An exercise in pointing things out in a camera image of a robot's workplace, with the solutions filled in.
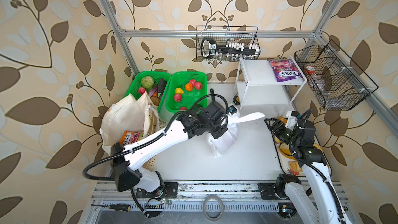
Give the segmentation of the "yellow lemon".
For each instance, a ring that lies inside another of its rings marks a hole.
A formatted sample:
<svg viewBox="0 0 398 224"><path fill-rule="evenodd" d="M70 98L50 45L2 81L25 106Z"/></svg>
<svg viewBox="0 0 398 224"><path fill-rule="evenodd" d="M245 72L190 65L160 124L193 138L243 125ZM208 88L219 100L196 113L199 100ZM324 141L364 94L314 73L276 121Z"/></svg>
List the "yellow lemon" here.
<svg viewBox="0 0 398 224"><path fill-rule="evenodd" d="M175 93L176 94L184 94L184 91L181 88L176 88Z"/></svg>

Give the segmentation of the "white plastic bag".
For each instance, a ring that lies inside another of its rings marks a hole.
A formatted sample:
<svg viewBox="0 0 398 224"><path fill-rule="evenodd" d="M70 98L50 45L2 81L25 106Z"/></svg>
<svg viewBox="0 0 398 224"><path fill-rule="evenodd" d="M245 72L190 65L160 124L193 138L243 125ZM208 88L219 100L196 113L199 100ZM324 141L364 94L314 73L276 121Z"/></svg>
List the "white plastic bag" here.
<svg viewBox="0 0 398 224"><path fill-rule="evenodd" d="M265 117L263 113L255 112L252 114L245 115L243 117L240 116L240 112L237 111L234 114L228 114L228 125L226 132L215 139L211 133L207 133L206 141L211 148L211 151L215 158L219 158L223 156L226 151L237 141L238 137L238 124L248 121L254 121L260 118Z"/></svg>

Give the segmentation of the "orange snack bag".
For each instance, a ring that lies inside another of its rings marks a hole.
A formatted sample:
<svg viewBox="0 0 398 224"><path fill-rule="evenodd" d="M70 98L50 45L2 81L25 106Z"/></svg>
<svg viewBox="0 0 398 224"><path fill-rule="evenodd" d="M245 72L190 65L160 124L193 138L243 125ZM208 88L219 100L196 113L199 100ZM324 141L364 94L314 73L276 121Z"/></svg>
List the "orange snack bag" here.
<svg viewBox="0 0 398 224"><path fill-rule="evenodd" d="M126 146L129 144L136 143L143 138L143 132L138 131L125 131L121 137L120 144Z"/></svg>

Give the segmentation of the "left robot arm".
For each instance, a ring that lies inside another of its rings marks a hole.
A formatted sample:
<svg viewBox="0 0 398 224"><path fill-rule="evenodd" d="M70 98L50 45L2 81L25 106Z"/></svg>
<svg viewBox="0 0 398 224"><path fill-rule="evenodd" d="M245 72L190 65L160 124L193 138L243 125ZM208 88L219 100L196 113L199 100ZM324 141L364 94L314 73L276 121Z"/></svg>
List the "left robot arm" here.
<svg viewBox="0 0 398 224"><path fill-rule="evenodd" d="M208 97L213 100L206 108L197 106ZM195 136L210 133L215 139L222 137L228 130L231 117L236 116L237 109L227 102L216 102L217 97L225 101L219 94L203 96L190 109L177 112L165 128L154 134L133 144L114 144L111 147L111 156L88 165L83 170L83 176L91 180L114 181L119 192L134 187L151 194L161 192L164 183L160 173L143 168L144 163L162 151ZM112 163L112 177L89 174L91 169L107 161Z"/></svg>

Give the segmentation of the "cream floral tote bag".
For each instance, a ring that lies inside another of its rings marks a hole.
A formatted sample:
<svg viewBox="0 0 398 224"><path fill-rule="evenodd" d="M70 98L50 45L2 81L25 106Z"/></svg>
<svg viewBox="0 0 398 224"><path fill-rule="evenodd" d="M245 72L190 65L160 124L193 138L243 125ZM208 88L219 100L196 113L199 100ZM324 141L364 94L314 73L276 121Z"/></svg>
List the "cream floral tote bag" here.
<svg viewBox="0 0 398 224"><path fill-rule="evenodd" d="M141 138L146 138L163 127L165 122L160 119L158 107L147 93L139 99L129 94L113 104L102 119L102 149L111 154L111 147L121 141L125 131L139 132Z"/></svg>

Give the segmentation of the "orange fruit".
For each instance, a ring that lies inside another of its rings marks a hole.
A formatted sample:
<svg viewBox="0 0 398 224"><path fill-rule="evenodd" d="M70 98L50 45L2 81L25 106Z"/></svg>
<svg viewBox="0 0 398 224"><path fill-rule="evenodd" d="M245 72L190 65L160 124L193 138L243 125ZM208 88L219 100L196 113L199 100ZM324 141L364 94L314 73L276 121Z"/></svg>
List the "orange fruit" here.
<svg viewBox="0 0 398 224"><path fill-rule="evenodd" d="M192 85L191 83L187 83L187 84L185 85L185 89L186 89L187 91L191 92L191 91L193 90L193 85Z"/></svg>

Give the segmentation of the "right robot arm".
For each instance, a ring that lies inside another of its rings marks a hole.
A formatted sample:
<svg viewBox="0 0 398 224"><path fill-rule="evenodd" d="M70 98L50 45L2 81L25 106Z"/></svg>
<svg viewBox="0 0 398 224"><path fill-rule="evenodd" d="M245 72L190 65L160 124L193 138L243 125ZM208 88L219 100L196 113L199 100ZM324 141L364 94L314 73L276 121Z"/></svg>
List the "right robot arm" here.
<svg viewBox="0 0 398 224"><path fill-rule="evenodd" d="M282 200L289 199L305 224L350 224L330 178L325 155L314 145L316 128L309 120L312 112L311 109L303 114L293 111L286 122L277 118L266 118L264 122L273 137L288 145L315 200L310 200L295 175L280 174L273 185L273 193Z"/></svg>

